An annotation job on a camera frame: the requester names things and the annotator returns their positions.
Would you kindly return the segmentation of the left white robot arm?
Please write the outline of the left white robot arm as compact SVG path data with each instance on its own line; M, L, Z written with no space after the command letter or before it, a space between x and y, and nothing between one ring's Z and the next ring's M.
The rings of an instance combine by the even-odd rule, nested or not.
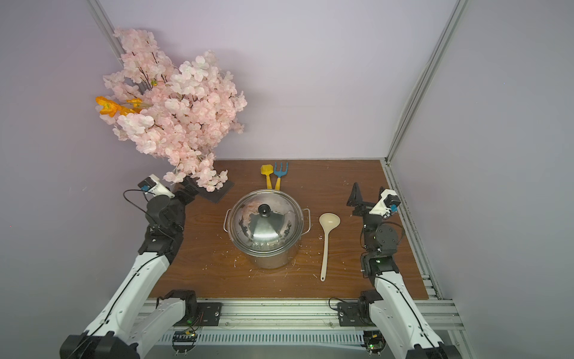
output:
M181 321L194 321L197 299L191 290L173 290L140 324L135 321L183 242L185 208L197 191L179 187L157 194L144 211L149 225L132 268L109 303L86 329L61 345L61 358L144 358L164 333Z

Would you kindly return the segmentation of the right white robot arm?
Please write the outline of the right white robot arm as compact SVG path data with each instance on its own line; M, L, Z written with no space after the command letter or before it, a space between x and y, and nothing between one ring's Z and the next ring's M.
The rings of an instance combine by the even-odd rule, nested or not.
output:
M380 188L375 203L363 200L358 183L351 189L347 205L363 220L361 269L373 285L358 300L359 316L377 327L395 358L461 358L457 347L446 344L424 319L395 262L401 238L390 218L401 203L388 188Z

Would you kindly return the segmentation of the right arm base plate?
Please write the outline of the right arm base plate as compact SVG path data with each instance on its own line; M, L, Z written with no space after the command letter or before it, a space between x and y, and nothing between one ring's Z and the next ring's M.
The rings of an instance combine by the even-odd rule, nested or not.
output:
M336 305L340 327L372 327L366 314L361 314L357 302L339 302Z

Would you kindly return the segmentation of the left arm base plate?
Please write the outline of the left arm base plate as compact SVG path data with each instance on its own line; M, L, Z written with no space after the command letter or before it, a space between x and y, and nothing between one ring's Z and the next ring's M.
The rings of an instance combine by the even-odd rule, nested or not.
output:
M194 315L181 319L176 326L217 327L221 319L221 302L200 302Z

